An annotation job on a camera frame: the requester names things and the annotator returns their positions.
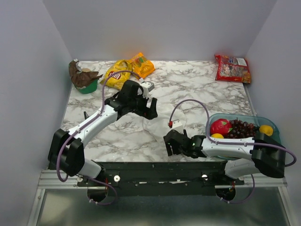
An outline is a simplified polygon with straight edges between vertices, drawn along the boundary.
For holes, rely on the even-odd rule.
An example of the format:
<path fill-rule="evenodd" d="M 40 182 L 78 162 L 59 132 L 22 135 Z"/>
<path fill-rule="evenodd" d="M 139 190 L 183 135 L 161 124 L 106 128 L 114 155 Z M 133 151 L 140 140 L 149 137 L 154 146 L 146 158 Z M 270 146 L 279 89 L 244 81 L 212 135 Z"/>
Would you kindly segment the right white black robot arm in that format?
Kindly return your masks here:
<path fill-rule="evenodd" d="M 189 138 L 185 132 L 172 129 L 163 139 L 168 156 L 183 154 L 194 159 L 216 156 L 233 158 L 216 173 L 217 181 L 223 185 L 248 174 L 261 173 L 270 178 L 283 178 L 285 175 L 285 148 L 263 133 L 241 139 L 203 135 Z"/>

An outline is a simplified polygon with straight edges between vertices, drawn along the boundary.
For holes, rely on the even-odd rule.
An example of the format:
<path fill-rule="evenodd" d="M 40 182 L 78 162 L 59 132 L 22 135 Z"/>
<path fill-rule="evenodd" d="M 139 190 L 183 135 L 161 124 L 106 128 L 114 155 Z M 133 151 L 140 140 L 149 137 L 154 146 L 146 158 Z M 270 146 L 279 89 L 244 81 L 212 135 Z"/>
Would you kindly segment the red dragon fruit toy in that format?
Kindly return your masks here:
<path fill-rule="evenodd" d="M 210 134 L 221 134 L 223 136 L 229 134 L 233 127 L 229 120 L 218 119 L 210 124 Z"/>

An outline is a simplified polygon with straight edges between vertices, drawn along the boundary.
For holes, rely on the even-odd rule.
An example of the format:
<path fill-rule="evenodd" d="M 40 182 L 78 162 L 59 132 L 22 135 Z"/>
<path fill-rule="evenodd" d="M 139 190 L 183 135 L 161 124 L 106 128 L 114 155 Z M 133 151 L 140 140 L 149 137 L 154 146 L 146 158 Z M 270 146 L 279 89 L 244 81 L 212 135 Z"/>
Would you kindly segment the dark purple grape bunch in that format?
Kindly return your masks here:
<path fill-rule="evenodd" d="M 253 137 L 259 131 L 259 126 L 239 119 L 230 120 L 231 130 L 225 138 L 248 138 Z"/>

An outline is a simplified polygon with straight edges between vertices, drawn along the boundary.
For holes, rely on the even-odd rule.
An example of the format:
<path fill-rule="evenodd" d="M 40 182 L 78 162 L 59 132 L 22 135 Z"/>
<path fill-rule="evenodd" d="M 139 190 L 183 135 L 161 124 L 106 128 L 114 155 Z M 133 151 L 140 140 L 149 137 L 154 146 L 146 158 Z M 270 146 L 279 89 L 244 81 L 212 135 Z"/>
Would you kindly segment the yellow lemon back right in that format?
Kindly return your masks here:
<path fill-rule="evenodd" d="M 263 134 L 265 134 L 265 135 L 267 135 L 267 136 L 272 136 L 273 135 L 273 132 L 274 132 L 274 130 L 273 130 L 273 128 L 271 127 L 271 126 L 269 126 L 269 125 L 261 125 L 260 127 L 259 127 L 259 132 L 260 133 L 263 133 Z"/>

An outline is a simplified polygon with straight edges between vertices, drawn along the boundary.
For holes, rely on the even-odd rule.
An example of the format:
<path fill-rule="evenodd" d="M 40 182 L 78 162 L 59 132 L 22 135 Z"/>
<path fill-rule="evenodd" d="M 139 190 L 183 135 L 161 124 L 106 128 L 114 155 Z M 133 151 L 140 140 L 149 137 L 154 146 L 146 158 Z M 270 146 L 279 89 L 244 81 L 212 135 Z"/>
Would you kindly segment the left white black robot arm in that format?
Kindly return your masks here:
<path fill-rule="evenodd" d="M 92 185 L 101 185 L 104 182 L 104 168 L 85 158 L 84 148 L 104 128 L 128 113 L 148 120 L 156 118 L 157 99 L 149 98 L 153 89 L 152 82 L 127 80 L 119 92 L 103 100 L 102 107 L 82 123 L 68 131 L 59 129 L 54 133 L 48 154 L 49 163 L 70 177 L 81 175 L 88 177 Z"/>

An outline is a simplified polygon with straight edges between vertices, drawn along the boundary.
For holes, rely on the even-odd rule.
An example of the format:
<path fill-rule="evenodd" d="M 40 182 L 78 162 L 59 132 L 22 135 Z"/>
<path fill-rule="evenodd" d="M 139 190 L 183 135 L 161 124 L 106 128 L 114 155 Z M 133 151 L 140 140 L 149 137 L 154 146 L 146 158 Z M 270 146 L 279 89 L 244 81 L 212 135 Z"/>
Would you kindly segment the white cloth garment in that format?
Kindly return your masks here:
<path fill-rule="evenodd" d="M 152 120 L 143 119 L 143 129 L 149 132 L 157 142 L 163 142 L 163 136 L 169 132 L 168 123 L 173 110 L 174 105 L 172 104 L 158 105 L 157 118 Z"/>

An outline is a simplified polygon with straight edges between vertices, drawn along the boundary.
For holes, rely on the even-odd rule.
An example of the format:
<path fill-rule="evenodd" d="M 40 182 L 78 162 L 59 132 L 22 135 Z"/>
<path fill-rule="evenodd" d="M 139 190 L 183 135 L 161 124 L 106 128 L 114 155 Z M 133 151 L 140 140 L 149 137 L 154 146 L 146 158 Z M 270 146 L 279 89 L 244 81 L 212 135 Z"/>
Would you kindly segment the yellow fruit front left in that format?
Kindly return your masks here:
<path fill-rule="evenodd" d="M 213 137 L 213 138 L 224 138 L 224 136 L 220 133 L 214 133 L 214 134 L 211 135 L 211 137 Z"/>

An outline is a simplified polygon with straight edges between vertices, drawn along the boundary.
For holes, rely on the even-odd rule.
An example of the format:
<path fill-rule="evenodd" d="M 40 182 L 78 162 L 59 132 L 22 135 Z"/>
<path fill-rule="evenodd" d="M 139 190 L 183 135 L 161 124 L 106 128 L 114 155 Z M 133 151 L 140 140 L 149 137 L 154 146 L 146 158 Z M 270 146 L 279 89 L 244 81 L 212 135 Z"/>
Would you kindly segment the teal plastic fruit basket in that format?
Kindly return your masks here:
<path fill-rule="evenodd" d="M 210 135 L 210 138 L 205 138 L 202 142 L 202 153 L 206 157 L 223 157 L 231 159 L 247 159 L 251 160 L 251 151 L 253 150 L 253 144 L 256 142 L 255 133 L 253 137 L 248 138 L 213 138 L 210 134 L 210 124 L 218 119 L 235 120 L 239 119 L 248 123 L 256 124 L 257 126 L 269 125 L 273 128 L 273 135 L 271 139 L 275 140 L 278 144 L 281 143 L 279 137 L 279 131 L 276 125 L 263 117 L 247 116 L 239 114 L 229 113 L 216 113 L 209 118 L 209 127 L 206 129 L 206 133 Z"/>

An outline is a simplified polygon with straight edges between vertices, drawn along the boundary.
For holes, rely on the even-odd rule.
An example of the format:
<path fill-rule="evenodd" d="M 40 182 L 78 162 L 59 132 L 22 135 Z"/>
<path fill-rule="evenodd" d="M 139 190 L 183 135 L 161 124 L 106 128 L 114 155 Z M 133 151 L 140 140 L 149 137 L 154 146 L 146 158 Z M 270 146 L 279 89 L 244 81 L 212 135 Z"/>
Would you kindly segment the red snack bag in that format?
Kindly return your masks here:
<path fill-rule="evenodd" d="M 216 81 L 251 83 L 252 77 L 248 61 L 245 58 L 218 54 L 214 57 L 218 63 Z"/>

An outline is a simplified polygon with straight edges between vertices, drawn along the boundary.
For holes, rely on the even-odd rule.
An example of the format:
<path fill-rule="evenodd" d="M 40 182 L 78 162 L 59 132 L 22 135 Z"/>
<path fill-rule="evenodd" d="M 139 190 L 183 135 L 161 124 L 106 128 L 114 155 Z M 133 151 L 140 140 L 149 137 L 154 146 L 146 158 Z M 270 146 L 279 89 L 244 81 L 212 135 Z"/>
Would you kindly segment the yellow chips bag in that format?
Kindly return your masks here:
<path fill-rule="evenodd" d="M 113 66 L 111 66 L 108 69 L 108 71 L 106 72 L 104 78 L 102 79 L 102 81 L 100 83 L 103 85 L 105 80 L 111 74 L 113 74 L 115 72 L 123 71 L 123 70 L 132 71 L 132 65 L 130 64 L 129 61 L 127 61 L 127 60 L 117 61 Z M 117 73 L 106 82 L 106 86 L 121 90 L 124 83 L 130 79 L 130 75 L 131 75 L 130 72 Z"/>

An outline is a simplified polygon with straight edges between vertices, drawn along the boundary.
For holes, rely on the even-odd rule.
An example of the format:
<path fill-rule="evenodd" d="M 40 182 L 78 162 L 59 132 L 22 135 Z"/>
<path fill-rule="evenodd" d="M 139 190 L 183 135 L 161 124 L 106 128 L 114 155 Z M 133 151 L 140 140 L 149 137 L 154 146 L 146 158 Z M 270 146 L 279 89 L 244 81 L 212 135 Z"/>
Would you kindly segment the green bowl with brown paper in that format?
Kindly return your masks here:
<path fill-rule="evenodd" d="M 72 84 L 81 94 L 90 94 L 97 90 L 98 80 L 103 77 L 98 71 L 84 68 L 78 59 L 73 59 L 68 65 Z"/>

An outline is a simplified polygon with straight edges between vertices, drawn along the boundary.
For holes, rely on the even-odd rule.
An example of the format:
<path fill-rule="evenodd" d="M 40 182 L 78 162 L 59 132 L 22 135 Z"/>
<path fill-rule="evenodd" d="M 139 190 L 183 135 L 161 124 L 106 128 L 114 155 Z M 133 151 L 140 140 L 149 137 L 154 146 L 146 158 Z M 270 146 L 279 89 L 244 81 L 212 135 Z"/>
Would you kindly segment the orange snack bag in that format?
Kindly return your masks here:
<path fill-rule="evenodd" d="M 143 53 L 138 53 L 129 59 L 128 62 L 132 66 L 132 71 L 137 73 L 143 79 L 155 71 L 154 64 L 148 60 Z"/>

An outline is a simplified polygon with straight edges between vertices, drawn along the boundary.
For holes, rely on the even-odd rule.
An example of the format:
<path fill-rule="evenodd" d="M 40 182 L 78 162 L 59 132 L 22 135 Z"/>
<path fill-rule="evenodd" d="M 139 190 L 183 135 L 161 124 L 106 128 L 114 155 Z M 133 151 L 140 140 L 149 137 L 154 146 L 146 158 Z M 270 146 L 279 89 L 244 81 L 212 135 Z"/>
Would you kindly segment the black brooch display box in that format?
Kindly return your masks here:
<path fill-rule="evenodd" d="M 88 113 L 87 113 L 86 111 L 84 111 L 84 118 L 85 118 L 85 120 L 86 120 L 87 118 L 89 118 L 89 115 L 88 115 Z"/>

